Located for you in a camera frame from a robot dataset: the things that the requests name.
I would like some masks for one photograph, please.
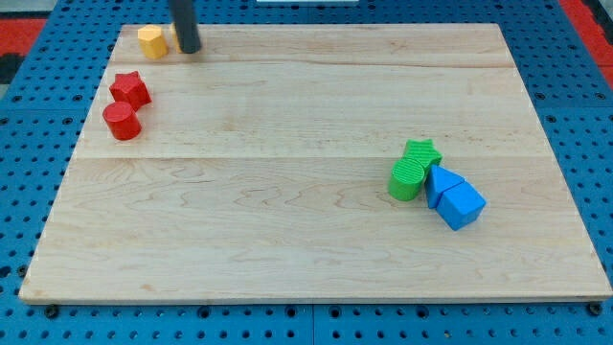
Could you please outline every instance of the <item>green cylinder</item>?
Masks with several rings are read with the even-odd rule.
[[[388,192],[398,200],[413,200],[420,192],[424,178],[425,171],[418,160],[402,158],[392,168]]]

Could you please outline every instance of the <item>wooden plank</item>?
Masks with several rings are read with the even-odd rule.
[[[497,26],[124,27],[20,295],[47,304],[471,303],[612,294]],[[138,70],[143,132],[102,121]],[[487,198],[451,231],[386,191],[408,138]]]

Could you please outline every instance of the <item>blue cube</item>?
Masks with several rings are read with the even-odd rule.
[[[486,200],[468,182],[443,193],[437,212],[454,231],[476,220],[486,206]]]
[[[443,193],[464,181],[464,178],[458,174],[433,165],[425,180],[425,196],[428,199],[428,208],[437,208]]]

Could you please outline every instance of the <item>blue table surface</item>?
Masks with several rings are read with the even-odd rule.
[[[613,93],[558,2],[360,0],[259,7],[196,0],[200,23],[498,23],[609,279]],[[603,304],[27,306],[16,294],[121,26],[165,0],[59,0],[0,102],[0,344],[611,344]]]

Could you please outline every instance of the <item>green star block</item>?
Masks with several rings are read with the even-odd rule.
[[[403,158],[413,158],[420,162],[426,174],[428,174],[433,164],[440,165],[443,160],[441,153],[434,149],[432,139],[423,141],[408,140],[406,147],[404,147]]]
[[[413,200],[420,192],[425,171],[419,161],[413,158],[402,158],[392,168],[392,177],[388,185],[390,196],[398,200]]]

